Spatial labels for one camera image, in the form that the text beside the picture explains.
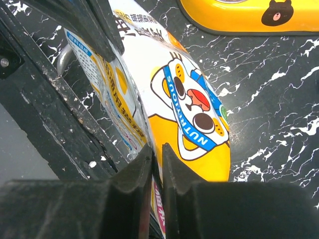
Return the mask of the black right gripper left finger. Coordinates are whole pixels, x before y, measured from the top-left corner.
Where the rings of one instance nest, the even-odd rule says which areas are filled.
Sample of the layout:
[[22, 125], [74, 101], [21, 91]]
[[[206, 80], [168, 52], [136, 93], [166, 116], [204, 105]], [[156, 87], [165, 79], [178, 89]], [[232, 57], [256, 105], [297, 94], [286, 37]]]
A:
[[0, 189], [3, 239], [146, 239], [152, 155], [105, 181], [14, 180]]

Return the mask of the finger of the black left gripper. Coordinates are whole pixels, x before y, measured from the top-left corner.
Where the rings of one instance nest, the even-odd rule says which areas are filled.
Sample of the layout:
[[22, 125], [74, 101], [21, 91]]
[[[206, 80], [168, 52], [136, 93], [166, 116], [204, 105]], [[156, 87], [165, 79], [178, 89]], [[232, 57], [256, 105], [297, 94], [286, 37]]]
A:
[[116, 58], [112, 43], [91, 11], [90, 0], [26, 0], [24, 3], [77, 34], [106, 61]]
[[91, 11], [94, 13], [106, 37], [114, 47], [123, 54], [125, 51], [117, 24], [108, 0], [91, 0]]

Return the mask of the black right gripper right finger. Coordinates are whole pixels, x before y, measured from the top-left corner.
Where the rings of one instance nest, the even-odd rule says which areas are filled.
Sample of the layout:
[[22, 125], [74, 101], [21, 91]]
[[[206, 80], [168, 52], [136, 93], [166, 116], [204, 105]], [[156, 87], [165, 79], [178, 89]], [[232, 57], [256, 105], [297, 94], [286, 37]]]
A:
[[162, 147], [168, 239], [316, 239], [319, 215], [299, 186], [208, 182]]

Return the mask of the silver metal scoop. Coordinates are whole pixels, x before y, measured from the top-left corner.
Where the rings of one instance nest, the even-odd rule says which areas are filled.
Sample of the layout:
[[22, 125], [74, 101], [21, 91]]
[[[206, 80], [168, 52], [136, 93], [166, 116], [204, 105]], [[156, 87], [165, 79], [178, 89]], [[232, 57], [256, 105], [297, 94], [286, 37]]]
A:
[[62, 75], [68, 62], [70, 61], [71, 57], [73, 56], [72, 47], [67, 44], [62, 51], [60, 52], [57, 58], [57, 72], [59, 75]]

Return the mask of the pink white pet food bag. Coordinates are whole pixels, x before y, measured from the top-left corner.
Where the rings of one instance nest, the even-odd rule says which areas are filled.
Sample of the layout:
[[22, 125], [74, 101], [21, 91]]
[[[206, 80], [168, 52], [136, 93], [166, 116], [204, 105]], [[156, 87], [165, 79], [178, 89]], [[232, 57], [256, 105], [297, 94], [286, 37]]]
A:
[[151, 208], [165, 236], [162, 146], [207, 181], [227, 181], [230, 140], [226, 109], [184, 47], [133, 0], [112, 0], [124, 53], [104, 60], [83, 38], [66, 39], [97, 97], [135, 159], [145, 144], [156, 157]]

